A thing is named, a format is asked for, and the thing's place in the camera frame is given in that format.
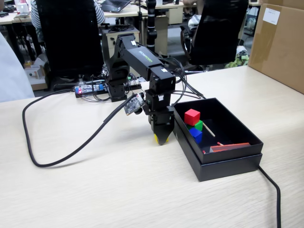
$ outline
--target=laptop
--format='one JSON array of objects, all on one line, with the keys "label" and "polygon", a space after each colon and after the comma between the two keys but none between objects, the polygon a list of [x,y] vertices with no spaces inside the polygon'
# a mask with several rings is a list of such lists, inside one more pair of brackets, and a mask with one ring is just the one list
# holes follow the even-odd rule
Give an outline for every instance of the laptop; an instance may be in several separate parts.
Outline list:
[{"label": "laptop", "polygon": [[100,8],[104,12],[118,13],[126,7],[131,0],[105,0],[101,3]]}]

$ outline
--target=white paper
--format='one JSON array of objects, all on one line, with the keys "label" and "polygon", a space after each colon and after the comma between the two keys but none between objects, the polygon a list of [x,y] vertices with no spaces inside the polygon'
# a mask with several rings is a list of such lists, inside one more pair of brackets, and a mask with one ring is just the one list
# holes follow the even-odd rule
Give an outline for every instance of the white paper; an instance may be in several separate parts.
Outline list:
[{"label": "white paper", "polygon": [[280,12],[274,9],[266,8],[263,21],[269,22],[271,24],[277,25],[279,20]]}]

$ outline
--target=wooden table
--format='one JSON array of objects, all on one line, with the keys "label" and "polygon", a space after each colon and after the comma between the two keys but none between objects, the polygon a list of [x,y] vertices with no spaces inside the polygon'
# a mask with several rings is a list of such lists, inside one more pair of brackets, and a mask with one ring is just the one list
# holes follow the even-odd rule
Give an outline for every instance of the wooden table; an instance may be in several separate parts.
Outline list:
[{"label": "wooden table", "polygon": [[[147,7],[147,3],[144,1],[141,3],[142,6]],[[174,5],[173,3],[158,5],[155,6],[156,10],[169,10],[166,12],[166,16],[168,17],[169,24],[181,24],[182,23],[182,15],[183,8],[186,7],[182,1],[179,2],[178,5]]]},{"label": "wooden table", "polygon": [[249,1],[248,5],[249,6],[261,6],[262,2],[260,2],[259,0],[257,2],[251,2],[251,1]]},{"label": "wooden table", "polygon": [[0,18],[0,25],[10,25],[14,20],[15,13],[9,13],[7,16]]},{"label": "wooden table", "polygon": [[[137,5],[128,5],[119,13],[104,12],[104,16],[106,18],[136,17],[138,16],[138,10]],[[143,16],[148,15],[148,11],[146,9],[141,9],[141,12]],[[14,18],[16,15],[17,13],[10,13],[8,16],[0,18],[0,25],[31,22],[31,18],[15,20]]]},{"label": "wooden table", "polygon": [[[281,188],[282,227],[302,227],[304,95],[247,66],[188,81],[264,142],[261,166]],[[2,227],[276,227],[276,190],[259,171],[198,182],[174,135],[158,146],[143,113],[120,111],[63,166],[37,168],[21,119],[32,100],[0,104]],[[69,93],[34,104],[26,118],[37,160],[72,152],[119,103],[89,103]]]}]

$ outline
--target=blue cube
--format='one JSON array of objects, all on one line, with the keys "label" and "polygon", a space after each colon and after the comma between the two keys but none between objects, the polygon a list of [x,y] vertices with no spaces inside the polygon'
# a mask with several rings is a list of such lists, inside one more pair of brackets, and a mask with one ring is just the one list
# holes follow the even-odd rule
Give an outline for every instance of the blue cube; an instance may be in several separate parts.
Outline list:
[{"label": "blue cube", "polygon": [[199,131],[198,129],[191,128],[189,130],[190,134],[193,136],[195,139],[196,143],[200,143],[202,138],[203,138],[203,132]]}]

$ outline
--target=person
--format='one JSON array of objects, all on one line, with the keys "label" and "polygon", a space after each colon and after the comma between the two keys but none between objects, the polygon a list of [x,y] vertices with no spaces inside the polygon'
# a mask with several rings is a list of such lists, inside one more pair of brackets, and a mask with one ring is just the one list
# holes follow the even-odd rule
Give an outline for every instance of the person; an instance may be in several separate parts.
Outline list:
[{"label": "person", "polygon": [[[39,42],[43,42],[44,39],[43,39],[42,28],[41,28],[41,23],[40,23],[40,17],[38,14],[36,0],[33,0],[31,2],[31,6],[32,6],[32,11],[31,11],[32,24],[36,28],[36,33],[37,33]],[[97,5],[96,1],[94,1],[94,7],[95,7],[95,11],[96,11],[97,23],[102,24],[105,21],[105,14],[104,14],[103,10]]]},{"label": "person", "polygon": [[[0,0],[0,11],[4,0]],[[0,33],[0,102],[33,98],[34,93],[17,56]]]},{"label": "person", "polygon": [[195,3],[197,5],[196,13],[190,18],[188,22],[188,27],[191,31],[195,31],[199,25],[201,15],[204,8],[204,0],[183,0],[183,3],[186,7],[191,7]]}]

